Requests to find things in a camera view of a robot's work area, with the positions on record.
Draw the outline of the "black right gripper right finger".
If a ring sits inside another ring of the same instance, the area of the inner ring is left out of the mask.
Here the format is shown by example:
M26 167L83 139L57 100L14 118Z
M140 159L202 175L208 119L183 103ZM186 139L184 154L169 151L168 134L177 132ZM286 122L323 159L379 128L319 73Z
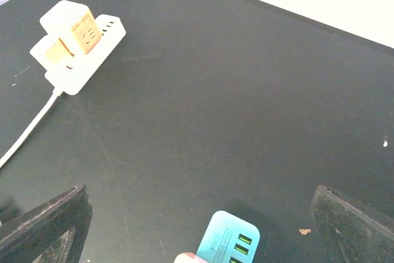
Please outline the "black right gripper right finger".
M393 262L393 218L322 185L315 190L311 216L331 262Z

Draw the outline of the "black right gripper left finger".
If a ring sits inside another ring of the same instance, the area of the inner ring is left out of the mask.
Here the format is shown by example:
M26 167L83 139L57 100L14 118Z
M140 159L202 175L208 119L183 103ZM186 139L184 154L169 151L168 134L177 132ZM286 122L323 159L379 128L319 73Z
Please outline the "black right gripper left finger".
M1 225L1 262L79 262L92 220L85 185Z

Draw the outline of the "white power strip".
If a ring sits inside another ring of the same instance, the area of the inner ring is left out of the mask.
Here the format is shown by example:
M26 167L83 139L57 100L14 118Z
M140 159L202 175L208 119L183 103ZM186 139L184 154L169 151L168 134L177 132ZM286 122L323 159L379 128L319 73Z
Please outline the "white power strip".
M59 91L76 95L126 35L119 17L102 14L96 23L102 37L87 55L76 55L65 68L45 73L45 78Z

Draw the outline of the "large orange cube adapter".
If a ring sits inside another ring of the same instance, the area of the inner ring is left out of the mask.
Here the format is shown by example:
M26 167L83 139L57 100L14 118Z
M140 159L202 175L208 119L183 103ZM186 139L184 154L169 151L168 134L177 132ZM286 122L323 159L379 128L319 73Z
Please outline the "large orange cube adapter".
M61 0L39 20L47 34L61 40L73 55L86 55L101 40L102 33L90 9Z

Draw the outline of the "small pink cube adapter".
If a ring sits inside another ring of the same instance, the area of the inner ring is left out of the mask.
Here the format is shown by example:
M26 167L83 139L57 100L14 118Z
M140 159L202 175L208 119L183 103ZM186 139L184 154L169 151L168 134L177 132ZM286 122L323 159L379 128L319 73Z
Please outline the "small pink cube adapter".
M48 34L33 46L30 54L47 71L65 68L73 58L72 54L59 38Z

